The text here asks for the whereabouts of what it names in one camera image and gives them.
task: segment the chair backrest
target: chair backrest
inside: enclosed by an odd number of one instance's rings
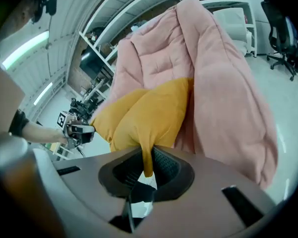
[[[291,46],[286,17],[269,1],[261,2],[261,5],[271,26],[271,31],[268,37],[269,42],[273,49],[282,52]],[[276,29],[277,38],[273,37],[274,28]]]

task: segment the yellow fabric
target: yellow fabric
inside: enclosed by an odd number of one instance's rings
[[[153,145],[173,145],[192,88],[193,79],[179,78],[152,90],[135,90],[107,106],[96,117],[93,126],[111,143],[111,151],[141,145],[144,173],[151,177],[151,149]]]

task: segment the white wall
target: white wall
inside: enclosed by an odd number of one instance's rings
[[[44,110],[41,112],[38,121],[46,127],[57,128],[57,119],[61,111],[68,111],[70,109],[70,97],[68,92],[62,88],[46,105]],[[109,153],[109,144],[97,133],[95,133],[93,140],[84,145],[83,153],[85,156],[95,156],[104,153]]]

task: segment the pink quilted blanket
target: pink quilted blanket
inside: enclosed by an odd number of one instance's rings
[[[198,0],[183,0],[119,42],[107,105],[137,88],[194,77],[174,144],[234,167],[265,188],[277,159],[275,123],[245,58]]]

